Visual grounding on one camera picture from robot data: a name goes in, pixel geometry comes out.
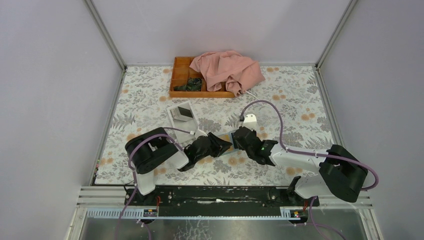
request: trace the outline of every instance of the white wall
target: white wall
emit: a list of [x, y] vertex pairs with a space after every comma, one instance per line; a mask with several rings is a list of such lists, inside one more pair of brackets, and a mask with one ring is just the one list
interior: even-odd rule
[[322, 68], [387, 240], [423, 239], [424, 1], [360, 0]]
[[264, 63], [315, 63], [349, 0], [94, 0], [127, 64], [236, 50]]
[[0, 0], [0, 239], [63, 239], [119, 78], [82, 0]]

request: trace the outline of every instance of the wooden tray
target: wooden tray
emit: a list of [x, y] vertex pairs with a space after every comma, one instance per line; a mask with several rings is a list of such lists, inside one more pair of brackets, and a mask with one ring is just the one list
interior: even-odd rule
[[[194, 71], [189, 66], [194, 57], [177, 56], [173, 62], [169, 96], [172, 98], [234, 98], [234, 93], [227, 91], [225, 82], [221, 82], [222, 88], [218, 91], [207, 91], [206, 81], [200, 72]], [[175, 86], [187, 84], [189, 78], [201, 78], [201, 91], [174, 91]]]

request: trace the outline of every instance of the floral tablecloth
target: floral tablecloth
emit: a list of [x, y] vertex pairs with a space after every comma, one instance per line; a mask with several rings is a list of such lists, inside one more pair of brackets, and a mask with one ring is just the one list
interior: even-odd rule
[[[332, 145], [330, 123], [311, 66], [262, 66], [265, 81], [250, 92], [276, 105], [284, 120], [284, 143], [310, 149]], [[235, 130], [241, 110], [256, 100], [249, 94], [236, 98], [171, 98], [168, 94], [170, 66], [131, 66], [122, 86], [112, 125], [106, 139], [94, 183], [126, 184], [132, 181], [125, 144], [157, 127], [170, 127], [167, 107], [189, 100], [200, 127], [215, 135]], [[279, 118], [265, 103], [252, 105], [246, 113], [257, 117], [257, 135], [277, 140]], [[157, 185], [287, 186], [295, 176], [312, 175], [290, 166], [259, 165], [238, 151], [218, 158], [206, 157], [186, 172], [168, 162], [154, 170]]]

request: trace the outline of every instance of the pink cloth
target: pink cloth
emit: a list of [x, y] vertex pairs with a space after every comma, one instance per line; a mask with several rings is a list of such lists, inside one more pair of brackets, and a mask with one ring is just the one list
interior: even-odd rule
[[193, 59], [190, 68], [203, 75], [210, 92], [218, 91], [225, 82], [226, 90], [238, 96], [265, 80], [257, 61], [232, 50], [203, 53]]

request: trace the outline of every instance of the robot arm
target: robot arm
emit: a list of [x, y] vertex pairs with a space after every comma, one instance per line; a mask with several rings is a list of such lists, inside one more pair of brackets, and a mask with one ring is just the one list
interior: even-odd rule
[[[260, 140], [256, 135], [255, 127], [256, 117], [249, 114], [244, 119], [242, 127], [231, 134], [233, 144], [210, 132], [207, 136], [199, 136], [183, 151], [167, 141], [165, 137], [150, 140], [148, 144], [140, 147], [131, 161], [137, 182], [140, 183], [137, 186], [138, 190], [142, 195], [146, 195], [155, 189], [154, 169], [166, 160], [169, 160], [179, 171], [185, 172], [207, 156], [215, 158], [221, 156], [233, 145], [235, 149], [246, 151], [247, 156], [258, 164], [295, 167], [316, 173], [308, 177], [297, 176], [292, 180], [288, 192], [292, 193], [293, 198], [297, 198], [296, 202], [322, 195], [334, 195], [350, 203], [357, 201], [368, 170], [349, 162], [317, 156], [317, 154], [331, 154], [356, 160], [342, 146], [334, 144], [328, 150], [292, 146], [283, 149], [275, 140]], [[125, 145], [128, 156], [139, 143], [156, 134], [166, 134], [166, 132], [160, 127], [130, 140]], [[304, 154], [293, 153], [288, 149]]]

